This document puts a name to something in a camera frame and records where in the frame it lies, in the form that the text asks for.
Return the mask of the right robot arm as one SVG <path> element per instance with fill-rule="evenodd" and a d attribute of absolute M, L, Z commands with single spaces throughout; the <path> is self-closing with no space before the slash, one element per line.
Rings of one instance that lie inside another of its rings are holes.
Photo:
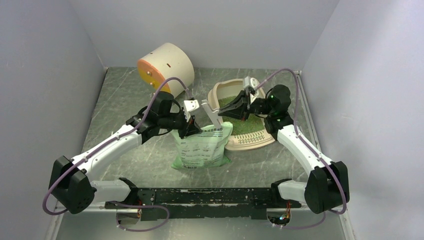
<path fill-rule="evenodd" d="M 282 179 L 273 183 L 270 202 L 282 207 L 288 201 L 304 203 L 315 214 L 344 214 L 350 200 L 347 166 L 333 161 L 320 152 L 301 132 L 288 112 L 291 92 L 278 84 L 264 98 L 251 96 L 253 89 L 241 90 L 218 115 L 247 120 L 250 115 L 264 115 L 266 131 L 286 147 L 307 173 L 307 182 Z"/>

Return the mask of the beige litter box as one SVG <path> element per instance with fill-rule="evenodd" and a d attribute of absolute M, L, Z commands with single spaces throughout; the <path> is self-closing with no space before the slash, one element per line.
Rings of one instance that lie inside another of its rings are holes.
<path fill-rule="evenodd" d="M 243 89 L 243 80 L 241 78 L 218 82 L 209 91 L 207 100 L 213 109 L 221 108 L 233 100 Z M 266 131 L 264 126 L 263 130 L 252 133 L 231 134 L 225 145 L 225 149 L 229 151 L 254 150 L 265 147 L 273 142 L 275 142 L 274 138 Z"/>

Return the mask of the green cat litter bag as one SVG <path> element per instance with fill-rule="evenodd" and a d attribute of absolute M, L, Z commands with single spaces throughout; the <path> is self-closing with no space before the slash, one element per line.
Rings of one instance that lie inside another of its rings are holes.
<path fill-rule="evenodd" d="M 220 167 L 231 162 L 225 156 L 225 146 L 233 132 L 233 124 L 226 121 L 220 128 L 213 124 L 201 128 L 201 132 L 180 138 L 173 130 L 171 135 L 177 147 L 177 155 L 171 167 L 174 169 L 200 169 Z"/>

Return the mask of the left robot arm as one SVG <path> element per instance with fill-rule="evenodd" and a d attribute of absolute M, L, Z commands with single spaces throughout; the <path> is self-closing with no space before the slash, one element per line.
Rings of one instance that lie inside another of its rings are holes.
<path fill-rule="evenodd" d="M 137 114 L 107 139 L 95 147 L 68 159 L 55 160 L 51 172 L 48 193 L 63 206 L 65 212 L 78 214 L 92 203 L 111 202 L 126 208 L 141 205 L 138 187 L 130 180 L 99 181 L 100 173 L 123 154 L 160 136 L 161 130 L 177 131 L 181 138 L 198 134 L 201 128 L 195 122 L 194 112 L 200 105 L 190 98 L 172 112 L 177 104 L 171 93 L 160 91 Z"/>

